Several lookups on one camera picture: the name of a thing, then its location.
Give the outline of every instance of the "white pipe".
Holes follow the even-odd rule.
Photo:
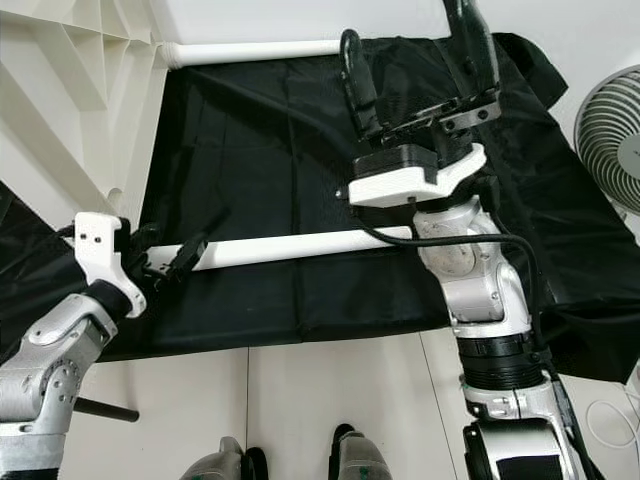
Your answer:
[[[376,230],[392,237],[411,238],[409,227],[387,227]],[[273,262],[391,246],[376,240],[362,230],[209,242],[204,255],[193,270],[233,267],[250,263]],[[158,270],[161,266],[168,265],[180,247],[181,245],[164,245],[150,248],[147,254],[151,268]]]
[[[169,69],[177,70],[188,65],[333,55],[340,51],[340,41],[214,43],[210,45],[180,45],[166,42],[162,44],[160,51]]]

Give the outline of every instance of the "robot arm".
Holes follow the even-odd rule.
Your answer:
[[[84,375],[117,335],[116,324],[138,317],[147,306],[138,284],[150,279],[158,289],[180,278],[206,247],[204,236],[196,236],[162,273],[152,273],[140,268],[150,246],[145,241],[134,248],[124,219],[76,216],[75,256],[89,287],[34,323],[0,368],[1,478],[56,478]]]
[[[497,192],[487,195],[486,188],[478,187],[496,184],[480,173],[486,157],[483,147],[472,143],[469,128],[500,115],[493,41],[472,0],[444,4],[452,38],[441,48],[455,59],[449,65],[454,77],[466,79],[459,84],[463,96],[416,112],[398,126],[376,125],[375,87],[363,67],[358,36],[352,30],[343,34],[348,104],[361,139],[375,149],[354,160],[349,202],[358,208],[410,204],[416,210],[419,240],[385,238],[363,228],[379,240],[418,247],[440,281],[464,371],[467,409],[476,418],[463,432],[470,478],[576,479],[572,440],[587,478],[595,479],[540,332],[533,250],[526,240],[500,232],[483,211],[495,212]],[[412,143],[419,129],[430,131],[435,151]],[[528,254],[531,312],[517,272],[501,253],[499,242],[504,241]]]

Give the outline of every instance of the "white tile floor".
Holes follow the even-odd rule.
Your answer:
[[[275,480],[325,480],[332,431],[348,421],[377,443],[397,480],[467,479],[459,372],[449,329],[96,365],[83,395],[138,408],[141,419],[76,414],[60,477],[177,480],[233,435],[265,450]],[[588,405],[606,399],[637,426],[621,386],[565,379],[583,424]],[[607,408],[593,416],[609,441],[630,438]],[[609,480],[640,477],[633,447],[611,450],[583,430]]]

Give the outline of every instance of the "fan grille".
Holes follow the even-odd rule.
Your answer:
[[[599,86],[576,127],[580,160],[613,200],[640,214],[640,66]]]

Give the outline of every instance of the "white wall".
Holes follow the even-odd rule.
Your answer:
[[[582,100],[600,80],[640,63],[639,0],[477,0],[493,31],[536,42],[570,90],[552,113],[565,135]],[[449,35],[441,0],[155,0],[166,41],[182,44]]]

